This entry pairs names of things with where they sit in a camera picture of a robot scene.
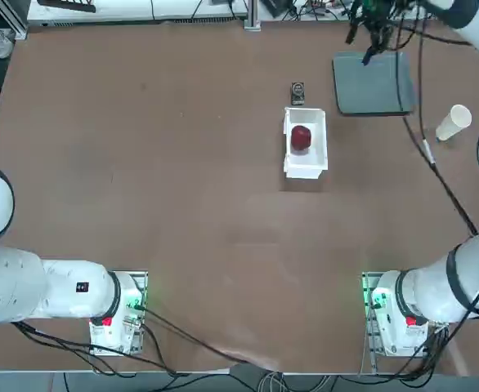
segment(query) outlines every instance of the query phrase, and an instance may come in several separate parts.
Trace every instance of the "metal stand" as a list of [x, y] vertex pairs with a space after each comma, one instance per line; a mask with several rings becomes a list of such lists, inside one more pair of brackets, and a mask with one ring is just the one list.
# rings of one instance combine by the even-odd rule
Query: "metal stand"
[[0, 0], [0, 15], [16, 32], [16, 39], [27, 38], [27, 24], [11, 7], [9, 0]]
[[[147, 271], [114, 272], [121, 282], [119, 308], [112, 319], [104, 320], [101, 325], [94, 325], [91, 320], [89, 323], [91, 343], [115, 348], [128, 354], [139, 354], [143, 350], [141, 324], [145, 321], [145, 311], [135, 310], [133, 306], [146, 306], [149, 274]], [[99, 349], [93, 349], [92, 353], [120, 356], [120, 354]]]
[[248, 15], [244, 29], [247, 31], [260, 31], [262, 23], [257, 19], [257, 0], [248, 0]]

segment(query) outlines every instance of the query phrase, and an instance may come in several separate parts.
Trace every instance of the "paper cup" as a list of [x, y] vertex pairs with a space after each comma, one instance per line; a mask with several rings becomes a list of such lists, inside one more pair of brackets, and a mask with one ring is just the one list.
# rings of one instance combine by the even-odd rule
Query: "paper cup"
[[453, 135], [472, 124], [472, 114], [466, 106], [454, 105], [440, 126], [436, 129], [438, 140], [448, 140]]

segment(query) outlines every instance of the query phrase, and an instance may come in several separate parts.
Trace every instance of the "cable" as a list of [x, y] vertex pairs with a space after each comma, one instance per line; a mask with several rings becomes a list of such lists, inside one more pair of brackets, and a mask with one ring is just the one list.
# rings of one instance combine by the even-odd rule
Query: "cable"
[[232, 0], [227, 0], [227, 3], [229, 4], [229, 8], [231, 10], [232, 17], [236, 20], [236, 14], [234, 13], [234, 10], [232, 9]]
[[145, 311], [146, 313], [156, 317], [158, 320], [160, 320], [161, 322], [167, 324], [169, 327], [172, 327], [174, 328], [176, 331], [180, 332], [182, 335], [184, 335], [186, 338], [188, 338], [189, 340], [191, 340], [193, 343], [197, 343], [201, 346], [203, 346], [204, 348], [206, 348], [207, 350], [210, 350], [212, 351], [214, 354], [217, 354], [225, 359], [228, 359], [232, 362], [237, 362], [237, 363], [248, 363], [247, 361], [243, 360], [243, 359], [239, 359], [239, 358], [236, 358], [235, 356], [233, 355], [229, 355], [229, 354], [226, 354], [226, 353], [223, 353], [222, 351], [218, 350], [218, 349], [215, 349], [214, 347], [212, 347], [211, 345], [205, 343], [204, 341], [201, 341], [200, 339], [192, 336], [190, 333], [188, 332], [185, 332], [183, 331], [181, 328], [177, 327], [176, 325], [174, 325], [173, 323], [171, 323], [170, 321], [168, 321], [167, 319], [165, 319], [164, 317], [160, 316], [159, 314], [153, 312], [152, 310], [148, 310], [147, 308], [145, 308], [144, 306], [141, 306], [141, 305], [137, 305], [134, 307], [134, 309], [137, 309], [137, 310], [143, 310]]
[[321, 379], [311, 388], [307, 390], [296, 390], [294, 388], [290, 388], [289, 384], [287, 384], [287, 381], [283, 379], [283, 374], [281, 374], [281, 383], [283, 384], [284, 388], [287, 389], [288, 392], [316, 392], [323, 388], [327, 382], [329, 382], [330, 376], [322, 376]]
[[427, 380], [425, 380], [424, 382], [422, 382], [421, 384], [419, 385], [411, 385], [411, 384], [407, 384], [405, 381], [403, 380], [400, 380], [400, 383], [403, 384], [404, 386], [407, 386], [409, 388], [414, 388], [414, 389], [419, 389], [419, 388], [423, 388], [426, 384], [428, 384], [428, 382], [432, 379], [432, 376], [434, 375], [434, 370], [436, 368], [433, 367], [432, 370], [430, 371], [430, 374], [428, 375], [428, 378]]
[[[403, 25], [403, 22], [404, 22], [404, 18], [405, 17], [402, 16], [401, 19], [400, 19], [400, 24], [399, 24], [399, 27], [398, 27], [397, 39], [396, 39], [397, 40], [397, 46], [399, 46], [399, 42], [401, 41], [401, 31], [403, 29], [402, 25]], [[423, 27], [424, 28], [427, 27], [426, 20], [423, 21]], [[421, 41], [420, 41], [420, 46], [421, 46], [421, 50], [419, 51], [419, 53], [422, 53], [423, 52], [423, 46], [422, 46]], [[400, 55], [399, 52], [396, 51], [396, 63], [395, 63], [396, 94], [397, 94], [397, 101], [398, 101], [399, 106], [400, 106], [400, 111], [402, 112], [403, 111], [403, 103], [402, 103], [402, 100], [401, 100], [400, 83], [399, 83], [399, 55]], [[423, 80], [423, 75], [419, 74], [419, 76], [421, 76], [421, 78], [419, 78], [418, 83], [419, 83], [419, 85], [421, 85], [420, 83]], [[422, 97], [422, 94], [419, 93], [419, 107], [421, 107], [421, 106], [423, 106], [423, 97]], [[421, 114], [421, 117], [419, 119], [420, 126], [423, 125], [423, 117], [422, 116], [423, 116], [423, 114]], [[461, 202], [455, 197], [454, 192], [452, 192], [452, 189], [450, 189], [450, 187], [446, 183], [445, 179], [443, 178], [443, 175], [439, 172], [439, 169], [437, 168], [436, 163], [433, 159], [432, 153], [430, 151], [430, 146], [426, 142], [426, 139], [423, 138], [423, 145], [425, 146], [425, 149], [426, 149], [426, 153], [424, 153], [422, 151], [419, 143], [416, 141], [416, 138], [414, 136], [414, 131], [412, 130], [412, 127], [410, 126], [407, 117], [402, 116], [402, 120], [403, 120], [403, 123], [405, 124], [407, 132], [409, 133], [409, 137], [412, 140], [412, 143], [414, 144], [414, 146], [416, 147], [419, 154], [421, 155], [421, 157], [423, 158], [425, 163], [428, 165], [430, 170], [436, 175], [436, 178], [441, 182], [441, 185], [443, 185], [443, 188], [445, 189], [445, 192], [446, 192], [447, 196], [449, 197], [451, 202], [454, 204], [454, 207], [458, 211], [458, 214], [461, 216], [461, 218], [463, 219], [463, 221], [467, 225], [468, 231], [470, 232], [470, 234], [472, 236], [478, 235], [479, 233], [477, 231], [477, 228], [473, 224], [472, 220], [470, 219], [470, 216], [468, 216], [467, 212], [465, 211], [465, 209], [461, 205]]]
[[[395, 20], [389, 20], [388, 23], [390, 25], [394, 25], [394, 26], [398, 27], [398, 23]], [[413, 32], [417, 35], [423, 35], [423, 37], [429, 38], [433, 41], [448, 43], [450, 45], [461, 45], [461, 46], [464, 46], [464, 47], [470, 47], [472, 45], [470, 42], [467, 42], [467, 41], [459, 41], [459, 40], [455, 40], [455, 39], [442, 38], [442, 37], [437, 37], [437, 36], [429, 34], [429, 33], [423, 33], [421, 31], [419, 31], [415, 28], [409, 27], [409, 26], [402, 26], [401, 29]]]
[[[75, 354], [76, 356], [78, 356], [82, 361], [84, 361], [85, 363], [87, 363], [88, 365], [90, 365], [95, 371], [99, 372], [100, 374], [102, 374], [103, 376], [118, 376], [120, 378], [133, 378], [136, 376], [136, 374], [133, 374], [133, 375], [124, 375], [122, 373], [119, 373], [117, 372], [116, 370], [114, 370], [113, 367], [111, 367], [107, 361], [105, 361], [103, 358], [100, 358], [98, 357], [97, 355], [95, 354], [92, 354], [88, 351], [85, 351], [85, 350], [81, 350], [81, 349], [73, 349], [73, 348], [70, 348], [68, 347], [67, 345], [64, 345], [63, 343], [60, 343], [60, 342], [57, 342], [58, 345], [53, 345], [52, 343], [47, 343], [45, 341], [40, 341], [39, 339], [35, 338], [34, 336], [31, 336], [26, 330], [24, 330], [24, 327], [22, 327], [22, 325], [25, 324], [25, 323], [13, 323], [13, 325], [18, 328], [18, 330], [25, 336], [27, 337], [29, 340], [33, 341], [34, 343], [37, 343], [39, 345], [43, 345], [43, 346], [46, 346], [46, 347], [52, 347], [52, 348], [55, 348], [55, 349], [58, 349], [58, 350], [64, 350], [64, 351], [69, 351], [70, 353], [72, 354]], [[95, 365], [94, 363], [92, 363], [91, 361], [89, 361], [88, 359], [82, 357], [81, 355], [79, 355], [79, 353], [82, 353], [82, 354], [85, 354], [86, 356], [89, 356], [89, 357], [92, 357], [92, 358], [95, 358], [97, 360], [99, 360], [101, 363], [103, 363], [111, 372], [108, 373], [104, 370], [102, 370], [101, 368], [99, 368], [97, 365]]]
[[336, 386], [336, 383], [338, 382], [338, 380], [339, 380], [339, 376], [334, 376], [334, 381], [332, 381], [332, 385], [330, 386], [329, 392], [334, 391], [334, 387]]
[[119, 355], [122, 355], [125, 358], [134, 359], [134, 360], [139, 361], [139, 362], [149, 363], [149, 364], [155, 365], [156, 367], [161, 368], [165, 371], [171, 371], [172, 372], [172, 369], [169, 369], [168, 367], [164, 367], [162, 364], [157, 363], [155, 361], [151, 361], [150, 359], [137, 357], [136, 355], [132, 355], [132, 354], [126, 354], [122, 351], [111, 349], [110, 347], [104, 347], [103, 345], [93, 345], [93, 344], [90, 344], [90, 343], [78, 343], [78, 342], [75, 342], [75, 341], [67, 341], [66, 339], [61, 339], [57, 336], [48, 335], [46, 333], [40, 332], [40, 331], [36, 330], [36, 328], [31, 327], [30, 325], [28, 325], [27, 323], [13, 323], [13, 324], [15, 326], [16, 326], [16, 324], [22, 324], [26, 328], [25, 330], [27, 331], [27, 333], [30, 333], [31, 335], [40, 336], [40, 337], [43, 337], [45, 339], [52, 340], [52, 341], [54, 341], [58, 344], [63, 343], [64, 345], [73, 345], [73, 346], [77, 346], [77, 347], [87, 348], [89, 350], [99, 349], [99, 350], [109, 351], [110, 353], [119, 354]]
[[63, 373], [63, 383], [65, 384], [65, 390], [66, 390], [67, 392], [70, 392], [69, 383], [67, 382], [67, 375], [66, 375], [66, 373]]
[[[456, 326], [456, 328], [452, 331], [452, 333], [447, 336], [446, 333], [448, 333], [447, 329], [444, 329], [443, 331], [445, 331], [445, 334], [443, 335], [444, 339], [441, 341], [439, 347], [437, 348], [437, 350], [431, 354], [433, 354], [432, 357], [430, 357], [427, 361], [427, 371], [430, 371], [430, 375], [428, 377], [428, 379], [421, 385], [408, 385], [408, 384], [405, 384], [406, 386], [409, 386], [411, 388], [421, 388], [423, 386], [425, 386], [431, 379], [432, 379], [432, 374], [434, 373], [434, 369], [439, 361], [439, 359], [441, 358], [441, 355], [445, 349], [445, 347], [450, 343], [450, 341], [452, 341], [452, 339], [454, 339], [454, 337], [456, 336], [456, 334], [459, 332], [459, 330], [463, 327], [463, 325], [465, 324], [465, 322], [468, 320], [468, 316], [470, 316], [470, 314], [472, 313], [472, 311], [476, 308], [476, 305], [477, 303], [479, 302], [479, 292], [477, 293], [476, 297], [474, 298], [474, 300], [472, 301], [472, 303], [470, 304], [470, 306], [468, 307], [467, 311], [465, 312], [464, 316], [461, 318], [461, 321], [459, 321], [458, 325]], [[431, 334], [431, 336], [437, 336], [439, 333], [441, 333], [441, 331], [439, 332], [434, 332], [433, 334]], [[398, 371], [396, 372], [394, 375], [392, 376], [383, 376], [383, 377], [386, 377], [387, 379], [386, 380], [383, 380], [383, 381], [377, 381], [377, 382], [360, 382], [360, 381], [356, 381], [356, 380], [350, 380], [350, 379], [347, 379], [343, 376], [340, 376], [343, 380], [345, 381], [349, 381], [349, 382], [353, 382], [355, 384], [362, 384], [362, 385], [375, 385], [375, 384], [384, 384], [385, 382], [389, 382], [389, 381], [392, 381], [392, 380], [395, 380], [396, 378], [402, 378], [403, 381], [413, 381], [414, 379], [417, 379], [419, 378], [420, 376], [422, 376], [423, 374], [426, 374], [426, 372], [418, 372], [414, 375], [414, 377], [407, 377], [409, 378], [409, 380], [406, 380], [404, 376], [401, 376], [401, 372], [403, 372], [403, 370], [406, 369], [406, 367], [408, 366], [408, 364], [414, 359], [415, 355], [419, 352], [419, 350], [424, 346], [421, 345], [420, 347], [418, 347], [416, 349], [416, 351], [414, 352], [414, 354], [409, 358], [409, 360], [407, 361], [407, 363], [405, 365], [403, 365], [403, 367]]]
[[192, 16], [190, 17], [191, 20], [194, 19], [194, 15], [196, 15], [196, 12], [198, 12], [199, 6], [201, 6], [201, 3], [202, 3], [202, 2], [203, 2], [203, 0], [199, 0], [198, 5], [197, 5], [196, 8], [194, 9], [194, 12], [192, 13]]
[[318, 21], [318, 14], [316, 14], [316, 7], [314, 7], [312, 4], [311, 4], [311, 7], [312, 7], [312, 11], [314, 12], [314, 17], [316, 18], [316, 22]]
[[[156, 335], [154, 334], [154, 332], [152, 331], [151, 328], [149, 328], [149, 326], [145, 325], [145, 324], [142, 324], [141, 327], [145, 330], [145, 332], [147, 332], [147, 334], [150, 336], [150, 338], [152, 339], [153, 343], [154, 343], [154, 347], [156, 348], [156, 354], [158, 355], [158, 359], [159, 361], [161, 362], [161, 364], [167, 369], [169, 368], [169, 366], [167, 366], [167, 364], [165, 363], [165, 359], [163, 358], [163, 354], [161, 352], [161, 349], [159, 348], [159, 343], [158, 343], [158, 339], [156, 338]], [[190, 374], [188, 373], [178, 373], [176, 371], [171, 371], [171, 370], [167, 370], [167, 374], [170, 376], [170, 377], [174, 377], [176, 379], [176, 377], [185, 377], [185, 376], [189, 376]]]
[[183, 384], [180, 384], [180, 385], [173, 385], [173, 386], [167, 386], [167, 385], [166, 385], [166, 386], [164, 386], [163, 388], [160, 388], [160, 389], [158, 389], [158, 390], [150, 390], [149, 392], [164, 392], [165, 390], [178, 390], [178, 389], [180, 389], [180, 388], [183, 388], [184, 386], [188, 386], [188, 385], [194, 384], [195, 382], [205, 380], [206, 378], [224, 377], [224, 376], [235, 379], [235, 380], [238, 381], [242, 386], [244, 386], [245, 388], [248, 388], [248, 389], [251, 390], [252, 392], [257, 392], [252, 386], [250, 386], [249, 384], [247, 384], [247, 383], [244, 382], [243, 380], [240, 380], [238, 377], [232, 376], [231, 374], [206, 374], [206, 375], [204, 375], [204, 376], [195, 378], [194, 380], [190, 380], [190, 381], [184, 382]]
[[406, 47], [409, 43], [410, 43], [410, 40], [412, 39], [412, 37], [415, 35], [415, 30], [418, 28], [418, 23], [419, 23], [419, 11], [421, 9], [421, 6], [418, 6], [417, 9], [416, 9], [416, 18], [414, 19], [414, 28], [412, 29], [412, 31], [410, 32], [409, 34], [409, 37], [402, 43], [402, 44], [399, 44], [399, 45], [396, 45], [395, 48], [391, 48], [389, 50], [392, 50], [392, 51], [399, 51], [401, 49], [403, 49], [404, 47]]
[[294, 0], [294, 1], [292, 2], [292, 6], [289, 7], [289, 9], [288, 9], [287, 12], [285, 13], [285, 15], [283, 15], [283, 18], [281, 19], [281, 21], [284, 21], [285, 18], [287, 17], [287, 15], [288, 15], [291, 11], [293, 11], [293, 12], [296, 11], [296, 6], [295, 6], [296, 1], [297, 1], [297, 0]]

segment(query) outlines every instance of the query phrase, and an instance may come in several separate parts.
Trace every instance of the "tabletop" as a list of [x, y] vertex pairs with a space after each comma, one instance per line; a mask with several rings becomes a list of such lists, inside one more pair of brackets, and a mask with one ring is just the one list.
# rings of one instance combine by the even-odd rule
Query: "tabletop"
[[[261, 367], [358, 372], [361, 272], [431, 264], [467, 230], [399, 118], [339, 114], [332, 59], [369, 45], [360, 31], [349, 47], [346, 34], [343, 22], [31, 32], [16, 44], [0, 100], [0, 168], [16, 195], [2, 243], [148, 270], [151, 309]], [[406, 50], [414, 80], [417, 47], [413, 39]], [[423, 74], [433, 153], [479, 227], [479, 54], [426, 41]], [[305, 83], [306, 107], [327, 113], [329, 170], [313, 183], [283, 176], [291, 82]], [[433, 128], [454, 104], [470, 108], [472, 125], [437, 144]], [[32, 323], [88, 341], [86, 320]], [[151, 326], [171, 368], [230, 365]], [[156, 358], [152, 344], [144, 355]], [[0, 326], [0, 369], [85, 368]], [[479, 375], [479, 323], [461, 331], [439, 371]]]

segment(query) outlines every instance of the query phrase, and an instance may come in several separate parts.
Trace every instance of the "wire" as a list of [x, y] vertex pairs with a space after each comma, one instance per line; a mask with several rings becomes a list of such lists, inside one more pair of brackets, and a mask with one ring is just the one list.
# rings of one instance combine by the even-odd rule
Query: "wire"
[[40, 331], [36, 330], [36, 328], [28, 325], [27, 323], [13, 323], [13, 324], [15, 326], [22, 325], [27, 333], [29, 333], [31, 335], [35, 335], [35, 336], [40, 336], [40, 337], [43, 337], [45, 339], [52, 340], [52, 341], [54, 341], [58, 344], [63, 343], [64, 345], [72, 345], [72, 346], [76, 346], [76, 347], [83, 347], [83, 348], [87, 348], [89, 350], [98, 349], [98, 350], [109, 351], [110, 353], [119, 354], [119, 355], [122, 355], [125, 358], [134, 359], [134, 360], [139, 361], [139, 362], [149, 363], [149, 364], [155, 365], [156, 367], [161, 368], [165, 371], [171, 371], [172, 372], [172, 369], [166, 368], [162, 364], [157, 363], [155, 361], [151, 361], [150, 359], [137, 357], [136, 355], [132, 355], [132, 354], [126, 354], [122, 351], [111, 349], [110, 347], [104, 347], [103, 345], [93, 345], [93, 344], [90, 344], [90, 343], [78, 343], [78, 342], [75, 342], [75, 341], [67, 341], [66, 339], [61, 339], [57, 336], [48, 335], [46, 333], [40, 332]]
[[[388, 23], [390, 25], [394, 25], [396, 27], [398, 27], [398, 25], [399, 25], [395, 20], [389, 20]], [[416, 28], [409, 27], [409, 26], [402, 26], [401, 29], [413, 32], [417, 35], [423, 35], [423, 37], [429, 38], [433, 41], [448, 43], [450, 45], [461, 45], [461, 46], [464, 46], [464, 47], [470, 47], [472, 45], [470, 42], [467, 42], [467, 41], [459, 41], [459, 40], [455, 40], [455, 39], [437, 37], [437, 36], [429, 34], [429, 33], [421, 32], [421, 31], [417, 30]]]
[[[405, 19], [405, 17], [402, 16], [401, 19], [400, 19], [400, 24], [398, 26], [398, 32], [397, 32], [397, 38], [396, 38], [397, 46], [398, 46], [399, 42], [401, 41], [401, 31], [403, 30], [402, 26], [403, 26], [404, 19]], [[423, 27], [424, 28], [427, 27], [426, 19], [423, 21]], [[420, 41], [420, 46], [421, 46], [421, 50], [419, 51], [419, 54], [423, 53], [423, 46], [422, 46], [421, 41]], [[402, 100], [401, 100], [400, 82], [399, 82], [399, 55], [400, 55], [399, 52], [396, 51], [396, 58], [395, 58], [395, 60], [396, 60], [396, 63], [395, 63], [396, 94], [397, 94], [397, 101], [398, 101], [398, 104], [400, 106], [400, 111], [403, 112], [403, 103], [402, 103]], [[418, 80], [419, 86], [421, 86], [422, 80], [423, 80], [423, 75], [419, 74], [419, 80]], [[421, 91], [419, 93], [419, 98], [418, 98], [420, 108], [423, 106], [422, 93], [423, 93], [423, 91]], [[443, 188], [445, 189], [445, 192], [446, 192], [447, 196], [449, 197], [450, 201], [454, 204], [455, 209], [457, 210], [458, 214], [463, 219], [465, 225], [467, 225], [468, 231], [470, 232], [470, 234], [472, 236], [478, 235], [479, 233], [477, 231], [477, 228], [473, 224], [472, 220], [470, 219], [470, 216], [468, 216], [467, 212], [465, 211], [465, 209], [461, 205], [461, 202], [456, 198], [456, 196], [454, 195], [454, 192], [448, 186], [445, 179], [443, 178], [443, 175], [439, 172], [439, 169], [437, 168], [436, 163], [433, 161], [432, 153], [430, 152], [430, 147], [428, 146], [428, 143], [426, 142], [426, 139], [423, 138], [423, 143], [427, 147], [427, 152], [424, 153], [423, 150], [421, 149], [418, 141], [416, 140], [416, 138], [414, 136], [414, 131], [412, 130], [412, 127], [410, 126], [409, 121], [408, 121], [408, 119], [405, 115], [402, 116], [402, 120], [403, 120], [403, 123], [405, 124], [407, 132], [409, 133], [409, 137], [412, 140], [412, 143], [414, 144], [414, 146], [416, 147], [419, 154], [421, 155], [421, 157], [423, 158], [425, 163], [428, 165], [430, 170], [432, 170], [432, 172], [436, 175], [436, 178], [440, 181], [441, 185], [443, 185]], [[423, 125], [423, 114], [421, 114], [419, 121], [420, 121], [420, 126], [422, 126]]]
[[231, 10], [232, 17], [234, 19], [238, 19], [238, 18], [236, 18], [236, 14], [234, 13], [234, 10], [232, 9], [232, 0], [227, 0], [227, 3], [229, 4], [229, 8]]
[[[24, 330], [24, 327], [22, 327], [22, 325], [25, 324], [25, 323], [13, 323], [13, 325], [18, 328], [18, 330], [25, 336], [27, 337], [29, 340], [35, 342], [35, 343], [38, 343], [39, 345], [43, 345], [43, 346], [46, 346], [46, 347], [52, 347], [52, 348], [55, 348], [55, 349], [58, 349], [58, 350], [64, 350], [64, 351], [69, 351], [70, 353], [72, 354], [75, 354], [76, 356], [78, 356], [82, 361], [84, 361], [85, 363], [87, 363], [88, 365], [90, 365], [95, 371], [99, 372], [100, 374], [102, 374], [103, 376], [118, 376], [120, 378], [133, 378], [136, 376], [136, 374], [133, 374], [133, 375], [124, 375], [122, 373], [119, 373], [117, 372], [116, 370], [114, 370], [113, 367], [111, 367], [107, 361], [105, 361], [103, 358], [100, 358], [98, 357], [97, 355], [95, 354], [92, 354], [88, 351], [85, 351], [85, 350], [81, 350], [81, 349], [73, 349], [71, 347], [68, 347], [67, 345], [64, 345], [63, 343], [60, 343], [60, 342], [57, 342], [58, 344], [57, 345], [53, 345], [52, 343], [47, 343], [45, 341], [40, 341], [39, 339], [35, 338], [34, 336], [31, 336], [26, 330]], [[111, 372], [106, 372], [104, 370], [102, 370], [101, 368], [99, 368], [97, 365], [95, 365], [94, 363], [92, 363], [91, 361], [89, 361], [88, 359], [82, 357], [81, 355], [79, 355], [79, 353], [82, 353], [82, 354], [85, 354], [86, 356], [88, 357], [92, 357], [92, 358], [95, 358], [97, 360], [99, 360], [101, 363], [103, 363]]]
[[312, 4], [311, 4], [311, 7], [312, 7], [312, 11], [314, 12], [314, 17], [316, 18], [316, 22], [318, 21], [318, 14], [316, 14], [316, 7], [314, 7]]
[[[145, 325], [145, 324], [142, 324], [141, 327], [145, 330], [145, 332], [147, 332], [147, 334], [150, 336], [150, 338], [152, 339], [153, 343], [154, 343], [154, 347], [156, 348], [156, 354], [158, 355], [158, 359], [160, 361], [160, 363], [163, 365], [164, 368], [166, 369], [170, 369], [169, 366], [167, 366], [167, 364], [165, 363], [165, 359], [163, 358], [163, 354], [161, 352], [161, 349], [159, 348], [159, 343], [158, 343], [158, 339], [156, 338], [156, 335], [154, 334], [154, 332], [152, 331], [152, 329]], [[167, 370], [167, 374], [170, 376], [170, 377], [174, 377], [176, 379], [176, 377], [185, 377], [185, 376], [189, 376], [190, 374], [189, 373], [178, 373], [174, 370]]]
[[204, 1], [204, 0], [199, 0], [198, 5], [197, 5], [196, 8], [194, 9], [194, 12], [192, 13], [192, 16], [190, 17], [192, 20], [194, 19], [194, 15], [196, 15], [196, 12], [198, 12], [199, 6], [201, 6], [201, 3], [202, 3], [203, 1]]
[[295, 6], [296, 1], [297, 1], [297, 0], [294, 0], [294, 1], [292, 2], [292, 6], [290, 6], [289, 9], [287, 10], [287, 12], [285, 13], [285, 15], [283, 15], [283, 18], [281, 19], [281, 21], [284, 21], [285, 18], [287, 17], [287, 15], [288, 15], [290, 12], [295, 12], [295, 11], [296, 11], [296, 6]]
[[149, 392], [164, 392], [165, 390], [178, 390], [180, 388], [183, 388], [184, 386], [188, 386], [188, 385], [194, 384], [195, 382], [205, 380], [206, 378], [224, 377], [224, 376], [233, 378], [234, 380], [238, 381], [242, 386], [244, 386], [245, 388], [248, 388], [252, 392], [257, 392], [252, 386], [250, 386], [249, 384], [247, 384], [243, 380], [240, 380], [238, 377], [232, 376], [231, 374], [206, 374], [204, 376], [195, 378], [194, 380], [184, 382], [183, 384], [180, 384], [180, 385], [173, 385], [173, 386], [166, 385], [163, 388], [160, 388], [158, 390], [150, 390]]
[[[423, 18], [423, 25], [421, 31], [425, 32], [427, 29], [428, 14], [425, 14]], [[418, 51], [418, 116], [419, 116], [419, 131], [421, 132], [421, 137], [423, 140], [426, 140], [425, 137], [425, 126], [423, 124], [423, 41], [424, 36], [419, 36], [419, 51]]]
[[400, 380], [400, 383], [403, 384], [404, 386], [407, 386], [409, 388], [414, 388], [414, 389], [419, 389], [419, 388], [423, 388], [426, 384], [428, 384], [430, 382], [430, 380], [432, 379], [432, 376], [434, 375], [434, 370], [435, 370], [435, 367], [432, 368], [432, 370], [430, 371], [430, 374], [428, 375], [428, 378], [427, 380], [425, 380], [424, 382], [422, 382], [421, 384], [419, 385], [411, 385], [411, 384], [407, 384], [405, 381], [403, 380]]
[[153, 312], [152, 310], [148, 310], [147, 308], [145, 308], [144, 306], [140, 306], [140, 305], [137, 305], [134, 307], [134, 309], [137, 309], [137, 310], [143, 310], [145, 311], [146, 313], [156, 317], [158, 320], [160, 320], [161, 322], [167, 324], [169, 327], [172, 327], [174, 328], [176, 331], [180, 332], [185, 338], [189, 339], [190, 341], [192, 341], [193, 343], [197, 343], [198, 345], [201, 345], [203, 346], [204, 348], [206, 348], [207, 350], [210, 350], [212, 351], [214, 354], [217, 354], [225, 359], [228, 359], [232, 362], [237, 362], [237, 363], [248, 363], [247, 361], [243, 360], [243, 359], [239, 359], [239, 358], [236, 358], [235, 356], [233, 355], [229, 355], [229, 354], [226, 354], [226, 353], [223, 353], [222, 351], [218, 350], [218, 349], [215, 349], [214, 347], [212, 347], [211, 345], [209, 345], [208, 343], [205, 343], [204, 341], [201, 341], [200, 339], [192, 336], [190, 333], [188, 332], [185, 332], [184, 330], [182, 330], [181, 328], [179, 328], [178, 326], [174, 325], [173, 323], [171, 323], [170, 321], [168, 321], [167, 319], [165, 319], [164, 317], [160, 316], [159, 314]]
[[439, 361], [439, 359], [441, 358], [441, 355], [443, 354], [443, 351], [445, 349], [445, 347], [450, 343], [450, 341], [452, 341], [452, 339], [454, 339], [454, 337], [456, 336], [456, 334], [459, 332], [459, 330], [463, 327], [463, 325], [465, 324], [465, 322], [468, 320], [468, 316], [470, 316], [470, 314], [472, 313], [472, 311], [476, 308], [476, 305], [477, 303], [479, 302], [479, 292], [477, 293], [476, 297], [474, 298], [474, 300], [472, 301], [472, 303], [470, 304], [470, 306], [468, 307], [467, 311], [465, 312], [464, 316], [461, 318], [461, 321], [459, 321], [458, 325], [456, 326], [456, 328], [452, 331], [452, 333], [447, 336], [446, 334], [448, 333], [448, 330], [445, 328], [444, 330], [444, 334], [443, 334], [443, 339], [441, 339], [441, 330], [439, 331], [436, 331], [436, 332], [433, 332], [431, 334], [431, 336], [437, 336], [439, 339], [436, 339], [435, 341], [438, 341], [439, 342], [439, 345], [437, 347], [436, 350], [433, 350], [430, 354], [432, 356], [430, 356], [428, 358], [428, 361], [426, 361], [426, 367], [424, 369], [419, 369], [417, 372], [413, 372], [412, 376], [401, 376], [401, 372], [403, 372], [403, 370], [406, 369], [406, 367], [408, 366], [408, 364], [414, 359], [415, 355], [419, 352], [419, 350], [425, 346], [425, 344], [421, 345], [420, 347], [418, 347], [416, 349], [416, 351], [414, 352], [414, 354], [409, 358], [409, 360], [407, 361], [407, 363], [405, 365], [403, 365], [403, 367], [398, 371], [396, 372], [394, 375], [392, 376], [384, 376], [386, 377], [387, 379], [386, 380], [383, 380], [383, 381], [377, 381], [377, 382], [360, 382], [360, 381], [356, 381], [356, 380], [350, 380], [350, 379], [347, 379], [343, 376], [340, 376], [343, 380], [345, 381], [349, 381], [349, 382], [352, 382], [352, 383], [355, 383], [355, 384], [362, 384], [362, 385], [375, 385], [375, 384], [384, 384], [385, 382], [389, 382], [389, 381], [392, 381], [392, 380], [395, 380], [396, 378], [402, 378], [403, 381], [413, 381], [413, 380], [416, 380], [418, 378], [420, 378], [422, 375], [426, 374], [427, 372], [430, 372], [429, 376], [428, 376], [428, 379], [420, 384], [420, 385], [409, 385], [409, 384], [405, 384], [406, 386], [409, 386], [410, 388], [422, 388], [423, 386], [425, 386], [431, 379], [432, 379], [432, 374], [434, 373], [434, 370], [435, 370], [435, 367]]
[[70, 392], [69, 383], [67, 382], [67, 374], [66, 373], [63, 373], [63, 383], [65, 384], [65, 390], [67, 392]]
[[336, 14], [334, 14], [334, 13], [332, 12], [332, 10], [327, 10], [327, 9], [325, 8], [325, 11], [327, 11], [327, 13], [329, 13], [330, 15], [332, 15], [335, 20], [339, 20], [338, 16], [337, 16]]
[[323, 388], [327, 382], [329, 382], [331, 376], [322, 376], [321, 379], [311, 388], [308, 390], [296, 390], [294, 388], [290, 388], [289, 384], [287, 384], [287, 381], [283, 379], [283, 374], [281, 375], [281, 382], [283, 383], [284, 388], [286, 388], [289, 392], [316, 392]]
[[336, 384], [338, 383], [338, 380], [339, 380], [339, 376], [334, 376], [334, 381], [332, 381], [332, 385], [330, 386], [329, 392], [333, 392], [333, 391], [334, 391], [334, 387], [335, 387]]
[[264, 392], [265, 383], [269, 381], [269, 391], [272, 391], [272, 382], [275, 381], [276, 384], [280, 386], [280, 390], [288, 391], [288, 392], [318, 392], [321, 390], [330, 380], [331, 376], [322, 376], [320, 381], [317, 382], [313, 387], [307, 390], [295, 390], [291, 389], [287, 382], [284, 380], [283, 373], [278, 372], [268, 372], [265, 376], [261, 378], [261, 380], [257, 383], [257, 392]]
[[395, 48], [391, 48], [390, 50], [392, 50], [392, 51], [399, 51], [399, 50], [403, 49], [404, 47], [406, 47], [406, 46], [410, 43], [410, 40], [411, 40], [412, 37], [415, 35], [415, 30], [418, 28], [420, 9], [421, 9], [421, 6], [418, 6], [417, 9], [416, 9], [416, 18], [414, 19], [414, 28], [413, 28], [413, 30], [410, 32], [409, 37], [408, 37], [402, 44], [396, 45]]

